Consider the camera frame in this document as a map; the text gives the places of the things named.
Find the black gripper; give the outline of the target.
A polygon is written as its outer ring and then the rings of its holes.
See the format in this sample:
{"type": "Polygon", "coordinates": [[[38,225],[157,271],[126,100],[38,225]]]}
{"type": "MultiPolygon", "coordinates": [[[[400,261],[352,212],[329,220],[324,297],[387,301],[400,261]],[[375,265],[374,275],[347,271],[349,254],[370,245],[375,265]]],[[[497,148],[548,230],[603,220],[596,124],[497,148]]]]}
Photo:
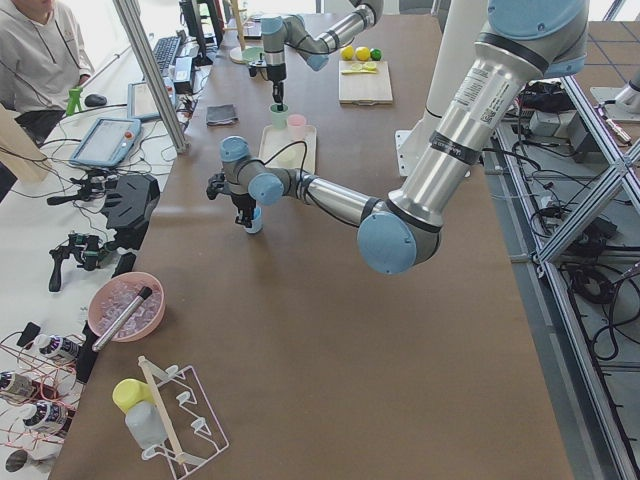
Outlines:
{"type": "Polygon", "coordinates": [[[273,83],[272,97],[277,110],[284,109],[284,80],[286,63],[283,53],[262,53],[258,60],[248,64],[249,73],[256,76],[260,69],[266,72],[266,79],[273,83]]]}
{"type": "Polygon", "coordinates": [[[244,228],[252,228],[256,201],[249,195],[245,187],[226,179],[224,173],[217,173],[207,181],[206,196],[215,200],[219,195],[227,195],[237,208],[235,223],[244,228]]]}

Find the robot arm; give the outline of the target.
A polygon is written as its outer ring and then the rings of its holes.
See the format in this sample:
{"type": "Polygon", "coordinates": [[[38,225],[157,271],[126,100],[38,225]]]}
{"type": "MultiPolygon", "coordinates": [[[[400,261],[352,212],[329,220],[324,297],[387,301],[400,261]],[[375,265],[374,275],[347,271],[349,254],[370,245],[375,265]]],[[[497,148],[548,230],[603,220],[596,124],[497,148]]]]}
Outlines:
{"type": "Polygon", "coordinates": [[[261,20],[263,59],[267,79],[272,83],[276,110],[284,110],[284,81],[287,78],[285,47],[293,48],[314,71],[321,70],[328,56],[378,23],[384,9],[379,0],[351,1],[353,11],[317,36],[313,36],[300,15],[266,15],[261,20]]]}
{"type": "Polygon", "coordinates": [[[571,76],[586,59],[589,5],[585,1],[485,1],[465,73],[436,125],[417,123],[417,147],[400,187],[385,198],[325,180],[303,166],[276,167],[255,157],[240,136],[224,138],[221,170],[210,199],[228,196],[235,221],[256,232],[261,208],[285,197],[314,205],[357,230],[361,257],[374,270],[399,274],[430,259],[441,243],[443,212],[518,94],[532,81],[571,76]]]}

